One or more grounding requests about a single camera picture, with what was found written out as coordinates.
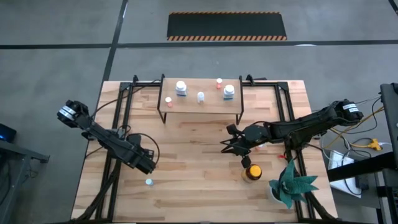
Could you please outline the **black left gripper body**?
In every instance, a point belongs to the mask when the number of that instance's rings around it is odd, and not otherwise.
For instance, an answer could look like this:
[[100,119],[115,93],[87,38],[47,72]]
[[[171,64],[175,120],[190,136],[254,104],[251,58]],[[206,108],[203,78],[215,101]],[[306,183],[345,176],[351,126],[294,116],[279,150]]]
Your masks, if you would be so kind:
[[144,174],[151,174],[155,169],[154,151],[144,150],[142,155],[138,155],[134,161],[135,168]]

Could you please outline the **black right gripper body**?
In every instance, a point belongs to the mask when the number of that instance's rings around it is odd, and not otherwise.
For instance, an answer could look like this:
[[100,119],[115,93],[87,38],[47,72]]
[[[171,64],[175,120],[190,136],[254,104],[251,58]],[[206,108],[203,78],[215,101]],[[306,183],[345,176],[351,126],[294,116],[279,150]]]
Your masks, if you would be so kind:
[[226,129],[233,138],[241,138],[241,145],[233,147],[243,148],[244,155],[235,156],[241,156],[242,166],[244,168],[248,168],[251,165],[251,160],[249,158],[251,149],[268,141],[268,128],[252,124],[240,131],[237,129],[235,124],[230,124]]

